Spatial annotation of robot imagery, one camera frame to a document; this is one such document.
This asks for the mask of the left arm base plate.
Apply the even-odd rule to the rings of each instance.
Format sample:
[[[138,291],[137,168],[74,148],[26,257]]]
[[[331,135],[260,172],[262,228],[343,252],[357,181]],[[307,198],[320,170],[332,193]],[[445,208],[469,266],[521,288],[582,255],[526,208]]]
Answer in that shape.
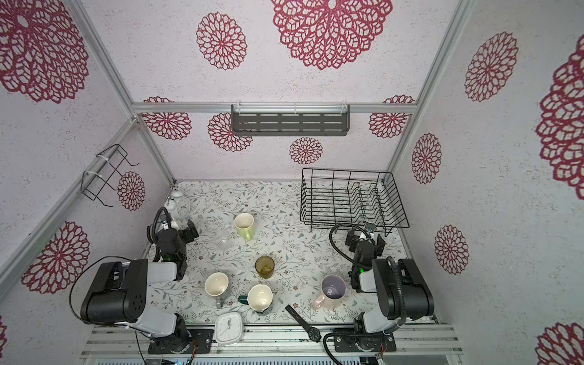
[[[148,354],[208,354],[213,344],[214,330],[191,328],[163,338],[150,340]]]

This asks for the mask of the grey cream mug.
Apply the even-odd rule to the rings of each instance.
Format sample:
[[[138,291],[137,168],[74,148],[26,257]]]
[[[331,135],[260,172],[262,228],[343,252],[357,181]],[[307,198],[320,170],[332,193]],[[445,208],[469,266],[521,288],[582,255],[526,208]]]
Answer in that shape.
[[[205,281],[205,293],[212,297],[218,309],[224,305],[229,292],[229,278],[223,272],[215,272],[208,276]]]

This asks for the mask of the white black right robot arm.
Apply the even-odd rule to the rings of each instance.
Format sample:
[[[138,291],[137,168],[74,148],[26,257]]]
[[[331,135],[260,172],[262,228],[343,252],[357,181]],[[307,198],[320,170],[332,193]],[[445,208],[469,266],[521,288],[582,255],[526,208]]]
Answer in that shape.
[[[329,339],[341,342],[342,348],[383,354],[393,349],[393,333],[408,319],[433,315],[433,296],[415,260],[384,256],[386,239],[372,224],[340,223],[332,227],[328,238],[333,249],[352,264],[351,287],[377,295],[377,305],[357,316],[353,330],[335,330],[324,336],[325,353],[334,363],[340,361],[330,351]]]

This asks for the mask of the light green mug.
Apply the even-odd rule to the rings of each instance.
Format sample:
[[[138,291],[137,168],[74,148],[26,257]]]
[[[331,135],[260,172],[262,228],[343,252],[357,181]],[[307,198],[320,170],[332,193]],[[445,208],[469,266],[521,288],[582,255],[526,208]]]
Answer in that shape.
[[[256,232],[255,218],[250,213],[241,213],[234,219],[237,234],[245,241],[252,240]]]

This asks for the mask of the black wire dish rack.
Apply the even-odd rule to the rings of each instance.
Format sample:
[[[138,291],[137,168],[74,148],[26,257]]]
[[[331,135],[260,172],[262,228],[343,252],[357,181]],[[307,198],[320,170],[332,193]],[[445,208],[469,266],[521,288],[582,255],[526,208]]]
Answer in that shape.
[[[312,229],[372,224],[385,234],[410,227],[393,174],[371,170],[302,169],[301,221]]]

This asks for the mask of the amber glass cup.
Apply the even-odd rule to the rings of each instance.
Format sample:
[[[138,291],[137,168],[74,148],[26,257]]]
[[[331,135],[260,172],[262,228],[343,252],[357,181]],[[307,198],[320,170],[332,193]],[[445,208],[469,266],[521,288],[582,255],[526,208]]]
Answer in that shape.
[[[264,255],[255,261],[255,271],[261,278],[272,277],[275,270],[275,261],[272,257]]]

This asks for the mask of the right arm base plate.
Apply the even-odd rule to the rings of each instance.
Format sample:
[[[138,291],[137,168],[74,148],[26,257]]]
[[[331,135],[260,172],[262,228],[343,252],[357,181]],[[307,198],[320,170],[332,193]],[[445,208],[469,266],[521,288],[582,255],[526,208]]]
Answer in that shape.
[[[339,353],[362,352],[394,352],[396,343],[393,334],[356,336],[350,328],[336,328],[332,332],[335,351]]]

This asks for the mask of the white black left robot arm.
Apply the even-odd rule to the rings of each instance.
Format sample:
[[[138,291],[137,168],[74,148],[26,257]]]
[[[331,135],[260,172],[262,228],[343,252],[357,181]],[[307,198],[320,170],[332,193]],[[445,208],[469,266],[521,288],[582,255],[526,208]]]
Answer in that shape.
[[[169,313],[150,304],[150,284],[181,281],[188,268],[186,245],[199,237],[192,220],[179,229],[170,212],[159,208],[147,227],[147,239],[155,246],[155,257],[126,259],[109,255],[100,265],[81,308],[73,315],[88,325],[124,327],[142,334],[150,341],[153,354],[182,354],[196,348],[178,313]]]

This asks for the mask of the clear glass cup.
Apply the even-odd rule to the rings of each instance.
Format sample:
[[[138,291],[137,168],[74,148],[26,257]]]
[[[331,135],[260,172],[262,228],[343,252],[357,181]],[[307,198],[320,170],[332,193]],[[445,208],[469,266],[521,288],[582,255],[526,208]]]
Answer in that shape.
[[[215,232],[211,238],[214,246],[220,251],[227,251],[233,246],[231,233],[227,230],[219,230]]]

